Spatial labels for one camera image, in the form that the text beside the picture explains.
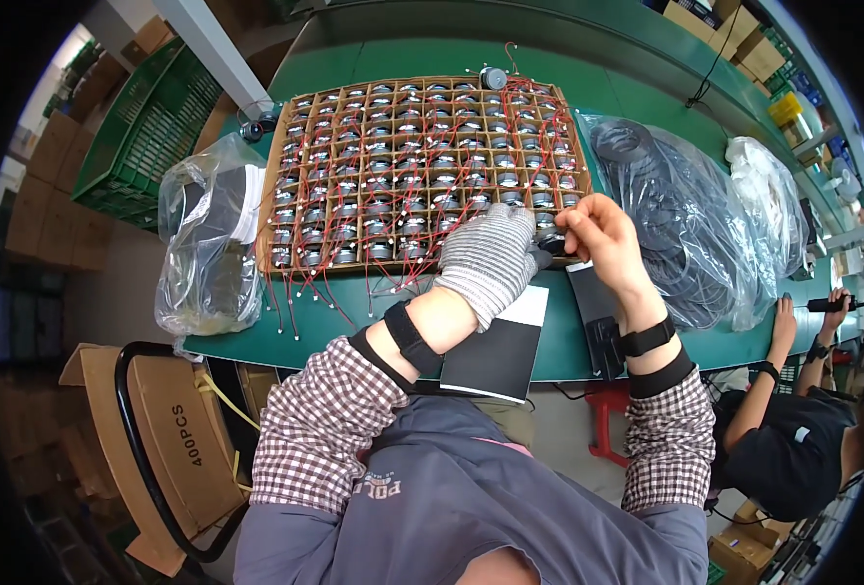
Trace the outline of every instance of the notebook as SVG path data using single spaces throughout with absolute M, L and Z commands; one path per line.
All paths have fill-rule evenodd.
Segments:
M 491 322 L 445 354 L 442 390 L 502 398 L 522 404 L 530 391 L 549 289 L 527 287 Z

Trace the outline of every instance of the plastic bag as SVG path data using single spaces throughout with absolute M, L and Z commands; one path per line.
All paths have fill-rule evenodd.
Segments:
M 680 327 L 753 328 L 777 298 L 768 253 L 730 178 L 665 130 L 583 115 L 606 192 L 633 218 L 644 265 Z
M 728 141 L 730 181 L 750 222 L 768 249 L 777 279 L 803 264 L 809 225 L 799 204 L 796 181 L 765 146 L 748 136 Z
M 176 336 L 242 331 L 260 318 L 254 240 L 266 161 L 228 134 L 162 176 L 158 235 L 167 244 L 156 323 Z

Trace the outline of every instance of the red stool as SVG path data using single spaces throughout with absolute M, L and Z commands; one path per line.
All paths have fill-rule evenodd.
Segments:
M 611 411 L 624 414 L 630 404 L 630 395 L 627 382 L 593 383 L 591 387 L 603 386 L 604 390 L 592 392 L 585 396 L 586 402 L 591 404 L 595 411 L 595 433 L 598 435 L 598 446 L 589 445 L 589 451 L 595 457 L 602 457 L 617 463 L 621 467 L 627 467 L 630 460 L 614 453 L 611 449 L 610 416 Z

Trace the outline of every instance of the work glove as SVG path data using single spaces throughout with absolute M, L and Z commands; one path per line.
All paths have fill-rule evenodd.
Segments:
M 484 215 L 467 221 L 445 239 L 434 287 L 464 298 L 478 316 L 478 333 L 510 306 L 540 268 L 552 261 L 543 250 L 528 253 L 536 232 L 530 210 L 495 203 Z

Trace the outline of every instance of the person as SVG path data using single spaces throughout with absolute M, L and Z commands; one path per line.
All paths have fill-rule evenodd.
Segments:
M 836 287 L 822 328 L 800 369 L 792 394 L 774 393 L 796 335 L 792 299 L 777 300 L 773 339 L 764 370 L 750 390 L 728 390 L 715 404 L 717 454 L 707 507 L 719 492 L 737 488 L 778 521 L 809 518 L 832 502 L 864 469 L 864 403 L 858 415 L 847 403 L 819 388 L 823 366 L 850 293 Z
M 556 223 L 613 290 L 622 335 L 666 321 L 633 222 L 611 199 L 583 197 Z M 495 204 L 445 240 L 441 275 L 406 307 L 431 350 L 486 331 L 523 292 L 534 232 L 531 212 Z M 412 394 L 420 372 L 387 318 L 270 392 L 236 583 L 706 581 L 714 415 L 676 335 L 627 358 L 631 461 L 617 508 L 533 459 L 471 400 Z

